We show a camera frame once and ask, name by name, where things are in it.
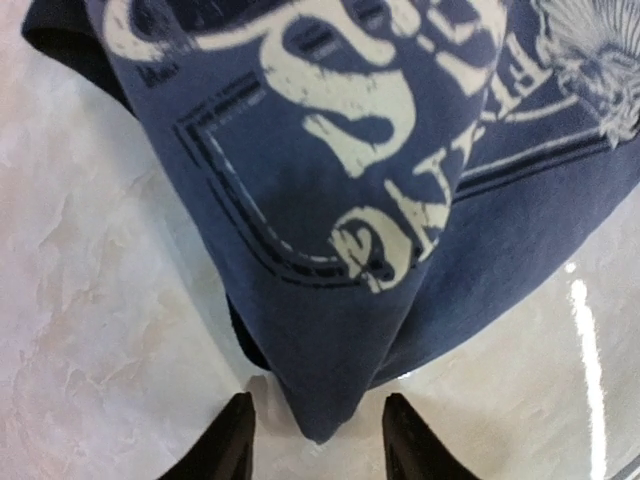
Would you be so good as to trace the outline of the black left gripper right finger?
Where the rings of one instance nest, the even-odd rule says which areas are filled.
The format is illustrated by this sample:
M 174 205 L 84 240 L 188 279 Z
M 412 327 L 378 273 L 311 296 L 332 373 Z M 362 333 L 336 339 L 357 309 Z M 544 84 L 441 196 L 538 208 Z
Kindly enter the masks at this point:
M 387 479 L 478 480 L 400 393 L 385 400 L 383 442 Z

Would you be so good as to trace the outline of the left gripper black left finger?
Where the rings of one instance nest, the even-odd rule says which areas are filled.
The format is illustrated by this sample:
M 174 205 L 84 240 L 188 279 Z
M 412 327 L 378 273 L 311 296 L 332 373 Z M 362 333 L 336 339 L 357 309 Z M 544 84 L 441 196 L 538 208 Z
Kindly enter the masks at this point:
M 249 392 L 237 393 L 196 443 L 160 480 L 250 480 L 256 412 Z

